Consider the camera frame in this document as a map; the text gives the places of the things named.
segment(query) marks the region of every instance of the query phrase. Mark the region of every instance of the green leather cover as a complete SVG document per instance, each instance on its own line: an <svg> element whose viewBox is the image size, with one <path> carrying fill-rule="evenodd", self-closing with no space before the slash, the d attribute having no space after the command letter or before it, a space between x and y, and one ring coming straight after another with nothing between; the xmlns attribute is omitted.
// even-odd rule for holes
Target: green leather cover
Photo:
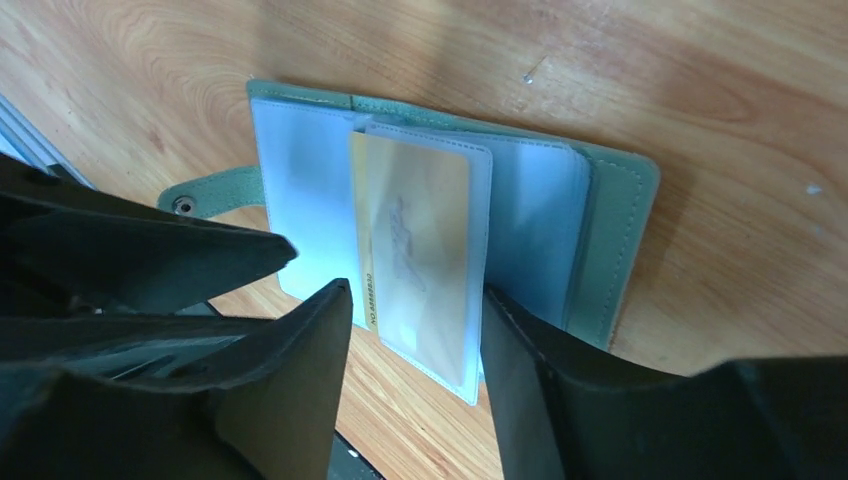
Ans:
<svg viewBox="0 0 848 480"><path fill-rule="evenodd" d="M650 159L590 143L507 127L380 98L262 80L247 84L249 98L280 99L390 115L408 126L512 135L567 143L592 166L592 181L563 324L566 331L607 349L639 242L656 196L660 172ZM207 218L234 208L262 204L259 167L241 167L176 185L159 207L172 210L180 196L192 197L194 216Z"/></svg>

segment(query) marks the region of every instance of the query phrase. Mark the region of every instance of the wallet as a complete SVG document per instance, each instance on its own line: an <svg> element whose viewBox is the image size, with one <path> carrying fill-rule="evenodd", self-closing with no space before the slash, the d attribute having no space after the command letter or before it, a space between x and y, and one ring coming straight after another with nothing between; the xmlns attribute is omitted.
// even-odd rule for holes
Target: wallet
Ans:
<svg viewBox="0 0 848 480"><path fill-rule="evenodd" d="M405 346L408 335L387 342L382 330L388 327L381 326L381 339L473 404L485 277L537 317L608 348L659 184L650 159L392 100L261 80L248 82L247 91L259 166L171 187L160 196L159 208L173 211L190 199L191 211L182 213L209 218L265 205L271 230L288 237L302 258L280 272L283 290L307 298L329 279L347 277L352 291L363 293L354 294L354 321L367 328L369 285L357 248L351 135L361 132L467 158L475 149L484 151L469 160L477 172L468 194L465 300L470 306L464 341L451 352L461 357L456 362L461 371L446 373L433 360L423 361ZM411 284L420 283L412 278Z"/></svg>

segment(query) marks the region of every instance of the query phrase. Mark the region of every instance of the wood grain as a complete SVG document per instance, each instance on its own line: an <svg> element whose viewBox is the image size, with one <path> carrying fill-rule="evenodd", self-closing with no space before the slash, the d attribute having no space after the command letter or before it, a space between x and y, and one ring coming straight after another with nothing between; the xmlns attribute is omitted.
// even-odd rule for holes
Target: wood grain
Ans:
<svg viewBox="0 0 848 480"><path fill-rule="evenodd" d="M735 356L848 351L843 1L20 0L0 11L0 91L106 191L152 205L173 183L254 164L251 76L563 134L648 155L663 172L616 354L690 373ZM260 209L223 220L267 228ZM292 302L266 279L218 305L272 316ZM428 382L357 330L339 429L389 478L497 477L485 406Z"/></svg>

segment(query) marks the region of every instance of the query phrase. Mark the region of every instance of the green strap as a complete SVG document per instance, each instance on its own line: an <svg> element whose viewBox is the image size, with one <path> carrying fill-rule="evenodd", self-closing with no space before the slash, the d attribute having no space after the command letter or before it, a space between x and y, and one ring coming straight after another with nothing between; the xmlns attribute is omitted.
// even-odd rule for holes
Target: green strap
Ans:
<svg viewBox="0 0 848 480"><path fill-rule="evenodd" d="M156 202L160 210L195 218L264 205L265 188L258 166L232 168L174 185L162 192Z"/></svg>

